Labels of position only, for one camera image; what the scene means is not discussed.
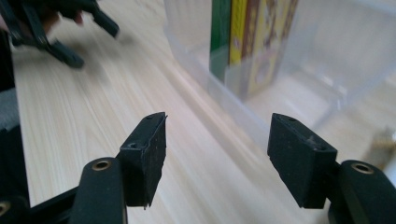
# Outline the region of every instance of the green book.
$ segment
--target green book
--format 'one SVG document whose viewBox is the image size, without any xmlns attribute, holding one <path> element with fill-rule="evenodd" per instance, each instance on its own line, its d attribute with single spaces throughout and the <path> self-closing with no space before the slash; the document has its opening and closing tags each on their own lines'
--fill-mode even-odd
<svg viewBox="0 0 396 224">
<path fill-rule="evenodd" d="M 231 0 L 212 1 L 209 70 L 221 82 L 229 61 Z"/>
</svg>

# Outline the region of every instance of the light wood surface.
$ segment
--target light wood surface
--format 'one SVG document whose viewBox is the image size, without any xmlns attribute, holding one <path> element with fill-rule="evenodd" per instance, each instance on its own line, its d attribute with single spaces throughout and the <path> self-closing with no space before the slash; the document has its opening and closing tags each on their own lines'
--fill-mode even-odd
<svg viewBox="0 0 396 224">
<path fill-rule="evenodd" d="M 265 151 L 175 61 L 161 0 L 111 0 L 116 40 L 87 16 L 51 36 L 85 60 L 73 70 L 35 49 L 15 49 L 21 129 L 32 205 L 78 184 L 83 166 L 112 157 L 146 115 L 164 111 L 167 157 L 153 205 L 129 208 L 131 223 L 323 223 L 300 209 Z M 360 159 L 371 136 L 396 127 L 392 79 L 324 125 L 319 134 Z"/>
</svg>

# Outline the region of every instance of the transparent plastic container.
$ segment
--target transparent plastic container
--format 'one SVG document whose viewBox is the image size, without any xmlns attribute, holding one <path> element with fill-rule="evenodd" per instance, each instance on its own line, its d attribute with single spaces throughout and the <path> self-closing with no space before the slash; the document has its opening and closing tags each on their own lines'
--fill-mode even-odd
<svg viewBox="0 0 396 224">
<path fill-rule="evenodd" d="M 218 81 L 208 68 L 211 1 L 164 3 L 175 58 L 263 148 L 272 113 L 315 130 L 396 71 L 394 1 L 299 0 L 274 81 L 253 95 L 235 94 L 233 86 L 260 53 L 227 68 L 225 83 Z"/>
</svg>

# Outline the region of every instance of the robotic claw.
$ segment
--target robotic claw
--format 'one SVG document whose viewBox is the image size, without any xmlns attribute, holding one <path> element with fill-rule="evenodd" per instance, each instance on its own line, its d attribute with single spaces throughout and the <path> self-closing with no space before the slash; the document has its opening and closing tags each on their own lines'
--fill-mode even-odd
<svg viewBox="0 0 396 224">
<path fill-rule="evenodd" d="M 84 65 L 84 61 L 61 42 L 56 40 L 51 44 L 48 41 L 40 20 L 48 9 L 72 20 L 78 11 L 86 11 L 113 37 L 116 37 L 120 30 L 119 26 L 99 8 L 96 0 L 0 0 L 0 13 L 7 24 L 14 46 L 26 45 L 45 50 L 73 68 L 81 68 Z M 22 31 L 20 21 L 27 25 L 32 36 Z"/>
<path fill-rule="evenodd" d="M 78 187 L 33 208 L 0 198 L 0 223 L 128 223 L 126 206 L 151 205 L 165 159 L 165 113 L 143 118 L 116 158 L 89 162 Z"/>
<path fill-rule="evenodd" d="M 396 223 L 396 189 L 376 167 L 335 161 L 337 150 L 300 121 L 273 114 L 268 156 L 300 207 L 323 208 L 330 223 Z"/>
</svg>

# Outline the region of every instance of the colorful book spine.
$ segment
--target colorful book spine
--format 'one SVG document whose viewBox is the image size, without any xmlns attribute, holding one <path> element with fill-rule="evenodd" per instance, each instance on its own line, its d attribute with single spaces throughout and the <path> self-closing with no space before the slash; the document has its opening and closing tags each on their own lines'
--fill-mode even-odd
<svg viewBox="0 0 396 224">
<path fill-rule="evenodd" d="M 248 0 L 232 0 L 230 65 L 241 63 Z"/>
<path fill-rule="evenodd" d="M 246 95 L 252 95 L 269 85 L 282 60 L 298 0 L 261 0 L 254 58 L 247 83 Z"/>
<path fill-rule="evenodd" d="M 230 57 L 231 0 L 212 1 L 209 70 L 224 81 Z"/>
<path fill-rule="evenodd" d="M 242 45 L 242 60 L 253 53 L 254 36 L 259 14 L 260 0 L 247 0 L 245 32 Z"/>
</svg>

